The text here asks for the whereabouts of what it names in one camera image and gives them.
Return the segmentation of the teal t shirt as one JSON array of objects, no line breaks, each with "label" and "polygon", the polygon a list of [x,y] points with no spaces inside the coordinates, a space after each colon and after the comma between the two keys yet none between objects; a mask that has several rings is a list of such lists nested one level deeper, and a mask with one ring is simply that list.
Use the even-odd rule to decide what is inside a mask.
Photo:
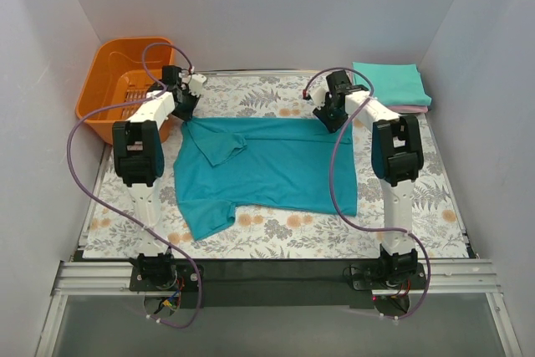
[{"label": "teal t shirt", "polygon": [[181,134],[176,199],[196,241],[232,226],[242,206],[357,213],[350,130],[339,137],[314,119],[195,118]]}]

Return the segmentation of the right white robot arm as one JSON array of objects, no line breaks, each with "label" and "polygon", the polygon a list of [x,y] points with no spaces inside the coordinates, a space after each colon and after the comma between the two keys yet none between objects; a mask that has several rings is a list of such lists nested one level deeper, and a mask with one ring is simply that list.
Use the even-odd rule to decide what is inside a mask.
[{"label": "right white robot arm", "polygon": [[399,115],[381,104],[369,79],[353,84],[349,71],[339,67],[323,73],[326,88],[306,84],[302,96],[313,102],[313,114],[328,132],[342,137],[353,120],[369,130],[371,166],[383,195],[380,255],[362,268],[350,267],[350,277],[357,289],[385,285],[407,292],[412,280],[425,277],[418,262],[425,248],[412,230],[412,196],[424,165],[418,119]]}]

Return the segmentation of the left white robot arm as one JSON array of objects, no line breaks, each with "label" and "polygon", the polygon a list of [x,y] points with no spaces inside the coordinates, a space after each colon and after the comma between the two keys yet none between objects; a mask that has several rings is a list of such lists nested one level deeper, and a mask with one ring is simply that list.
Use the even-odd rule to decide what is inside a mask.
[{"label": "left white robot arm", "polygon": [[151,84],[143,95],[139,109],[112,127],[115,173],[126,185],[135,219],[142,223],[138,256],[130,262],[142,281],[159,290],[172,288],[178,278],[172,251],[152,235],[161,223],[160,183],[165,157],[160,128],[171,115],[191,120],[205,84],[203,74],[166,65],[160,81]]}]

